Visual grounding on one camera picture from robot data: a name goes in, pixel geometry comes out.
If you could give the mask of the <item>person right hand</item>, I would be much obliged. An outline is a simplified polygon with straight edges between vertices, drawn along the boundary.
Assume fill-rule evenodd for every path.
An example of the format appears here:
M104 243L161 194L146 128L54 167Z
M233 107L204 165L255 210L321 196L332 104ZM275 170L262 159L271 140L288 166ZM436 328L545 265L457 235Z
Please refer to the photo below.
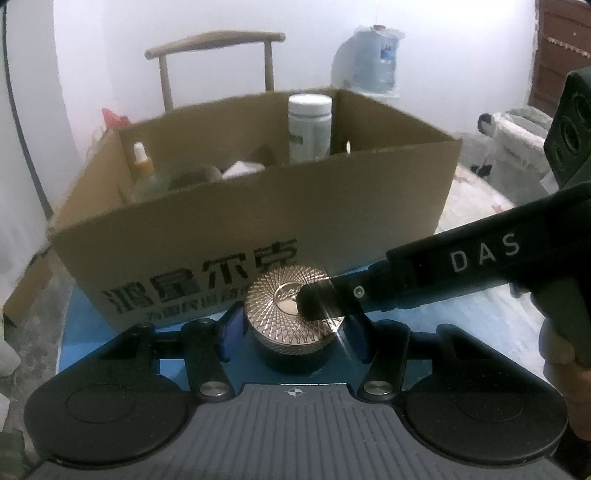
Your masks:
M590 369L581 366L573 345L545 319L539 337L546 379L563 397L575 435L590 440Z

